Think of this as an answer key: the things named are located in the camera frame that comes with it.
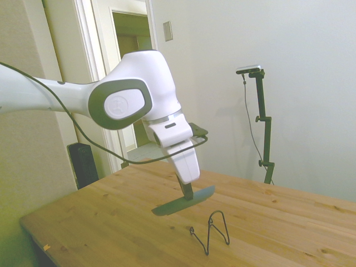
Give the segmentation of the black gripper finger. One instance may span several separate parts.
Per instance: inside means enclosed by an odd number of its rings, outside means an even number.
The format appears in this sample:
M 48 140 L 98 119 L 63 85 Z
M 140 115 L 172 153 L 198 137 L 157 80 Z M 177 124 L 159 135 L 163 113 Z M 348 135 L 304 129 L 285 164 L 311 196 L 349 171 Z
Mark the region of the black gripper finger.
M 181 184 L 181 189 L 182 189 L 182 192 L 183 192 L 183 195 L 184 195 L 184 198 L 187 200 L 187 201 L 190 201 L 194 198 L 194 192 L 192 190 L 192 186 L 190 183 L 188 184 Z
M 180 178 L 179 178 L 179 176 L 178 176 L 178 174 L 176 173 L 176 177 L 177 177 L 177 180 L 178 180 L 178 183 L 179 183 L 179 185 L 180 185 L 180 189 L 181 189 L 181 191 L 182 191 L 182 193 L 183 193 L 183 196 L 185 197 L 185 189 L 184 189 L 184 184 L 181 182 L 181 180 L 180 180 Z

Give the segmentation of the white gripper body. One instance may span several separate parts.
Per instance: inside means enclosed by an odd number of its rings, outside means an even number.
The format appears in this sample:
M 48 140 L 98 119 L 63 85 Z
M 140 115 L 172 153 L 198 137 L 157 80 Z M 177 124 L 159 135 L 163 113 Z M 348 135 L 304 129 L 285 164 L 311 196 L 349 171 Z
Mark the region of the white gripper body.
M 167 160 L 173 165 L 176 174 L 184 185 L 189 184 L 200 177 L 199 163 L 195 149 L 191 148 L 174 156 L 172 154 L 192 145 L 193 143 L 188 139 L 175 146 L 169 146 L 162 149 L 164 156 L 170 156 Z

